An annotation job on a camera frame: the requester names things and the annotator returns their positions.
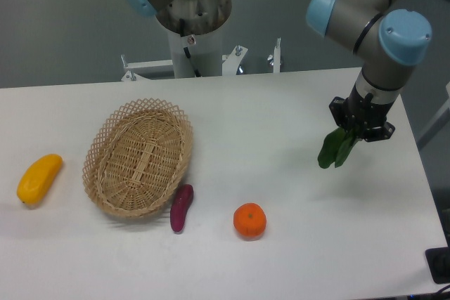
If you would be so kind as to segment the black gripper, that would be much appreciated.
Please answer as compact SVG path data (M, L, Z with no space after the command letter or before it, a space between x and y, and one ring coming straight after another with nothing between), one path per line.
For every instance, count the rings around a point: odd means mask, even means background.
M377 103L373 93L363 96L354 86L346 99L334 97L329 108L339 127L354 131L357 138L366 142L376 142L391 138L395 131L395 126L387 121L393 104Z

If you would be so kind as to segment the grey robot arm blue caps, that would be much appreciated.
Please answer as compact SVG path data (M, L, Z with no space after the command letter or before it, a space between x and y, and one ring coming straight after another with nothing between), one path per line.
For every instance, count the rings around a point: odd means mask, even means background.
M220 29L231 0L126 0L144 17L156 17L166 30L175 76L235 74L238 56L223 59ZM347 98L334 98L335 123L373 142L391 137L387 113L425 57L432 28L421 14L392 10L396 0L311 0L308 26L349 49L364 65Z

